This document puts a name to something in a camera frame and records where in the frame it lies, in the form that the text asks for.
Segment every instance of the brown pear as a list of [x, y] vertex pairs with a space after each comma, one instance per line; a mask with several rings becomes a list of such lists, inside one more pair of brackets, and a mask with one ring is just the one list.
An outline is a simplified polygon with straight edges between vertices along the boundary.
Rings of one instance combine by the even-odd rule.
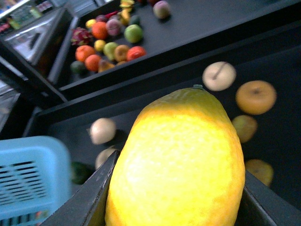
[[107, 60], [102, 59], [99, 61], [99, 64], [98, 64], [98, 72], [103, 72], [103, 71], [108, 70], [113, 67], [115, 67], [114, 64], [110, 63]]
[[119, 45], [114, 50], [114, 59], [117, 62], [127, 60], [127, 52], [130, 49], [128, 45]]

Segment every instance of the apple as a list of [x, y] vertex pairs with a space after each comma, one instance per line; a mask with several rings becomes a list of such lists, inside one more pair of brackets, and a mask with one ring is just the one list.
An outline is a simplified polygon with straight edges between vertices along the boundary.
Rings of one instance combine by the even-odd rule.
[[224, 61], [209, 65], [203, 72], [203, 83], [211, 91], [222, 91], [229, 88], [235, 78], [235, 68]]
[[239, 115], [232, 120], [240, 143], [249, 141], [255, 134], [258, 124], [255, 118], [249, 115]]
[[117, 62], [126, 61], [127, 60], [127, 52], [130, 49], [127, 45], [119, 45], [114, 50], [114, 59]]
[[245, 163], [245, 166], [246, 170], [259, 179], [265, 186], [270, 186], [274, 175], [274, 170], [270, 164], [260, 159], [251, 159]]
[[248, 114], [263, 114], [270, 110], [277, 98], [275, 88], [266, 81], [249, 81], [236, 92], [236, 103]]
[[158, 1], [153, 7], [153, 12], [158, 19], [165, 19], [170, 16], [170, 6], [167, 1]]
[[117, 19], [110, 19], [106, 23], [108, 34], [111, 36], [119, 35], [121, 32], [121, 26], [122, 26], [121, 22]]
[[143, 31], [138, 25], [132, 24], [124, 30], [124, 36], [128, 42], [137, 43], [143, 38]]

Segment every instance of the blue basket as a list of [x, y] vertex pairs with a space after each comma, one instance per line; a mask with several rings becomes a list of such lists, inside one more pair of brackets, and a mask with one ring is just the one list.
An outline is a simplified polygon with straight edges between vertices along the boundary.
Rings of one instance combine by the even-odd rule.
[[53, 137], [0, 141], [0, 226], [38, 226], [71, 196], [70, 155]]

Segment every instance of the red fruit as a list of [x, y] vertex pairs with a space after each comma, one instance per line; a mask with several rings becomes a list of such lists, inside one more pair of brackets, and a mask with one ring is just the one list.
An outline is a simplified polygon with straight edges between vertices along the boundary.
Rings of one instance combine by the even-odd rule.
[[134, 46], [127, 51], [127, 61], [137, 59], [146, 55], [146, 51], [142, 46]]
[[92, 41], [92, 34], [82, 27], [73, 29], [71, 45], [83, 46], [87, 45]]

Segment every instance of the lemon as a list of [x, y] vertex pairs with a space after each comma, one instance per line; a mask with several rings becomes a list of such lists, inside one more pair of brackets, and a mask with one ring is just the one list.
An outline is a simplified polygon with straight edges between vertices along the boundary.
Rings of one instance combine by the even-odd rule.
[[106, 42], [104, 40], [96, 40], [94, 42], [94, 49], [97, 51], [97, 52], [102, 52], [103, 51], [103, 48], [105, 46]]
[[90, 29], [90, 28], [92, 27], [92, 25], [95, 24], [95, 23], [96, 23], [96, 20], [95, 20], [95, 19], [88, 20], [88, 21], [86, 22], [86, 28], [87, 28], [87, 29]]
[[146, 106], [114, 168], [106, 226], [233, 226], [245, 184], [221, 103], [186, 88]]

